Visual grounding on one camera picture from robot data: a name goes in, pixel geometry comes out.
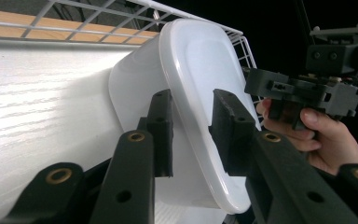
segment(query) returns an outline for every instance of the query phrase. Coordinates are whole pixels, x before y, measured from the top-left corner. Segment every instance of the black mechanical arm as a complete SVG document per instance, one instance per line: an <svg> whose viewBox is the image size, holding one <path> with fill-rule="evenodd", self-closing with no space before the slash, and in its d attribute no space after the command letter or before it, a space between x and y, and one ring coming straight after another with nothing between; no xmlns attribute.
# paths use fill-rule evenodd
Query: black mechanical arm
<svg viewBox="0 0 358 224"><path fill-rule="evenodd" d="M309 74L292 78L254 68L246 74L245 92L272 99L270 119L279 119L286 103L292 104L295 109L289 122L295 130L304 129L299 118L303 107L341 119L353 117L358 105L358 26L315 28L310 35L323 43L308 48L306 69Z"/></svg>
<svg viewBox="0 0 358 224"><path fill-rule="evenodd" d="M228 175L246 176L254 223L358 223L358 164L337 176L310 166L283 135L258 131L228 91L214 90L210 132Z"/></svg>

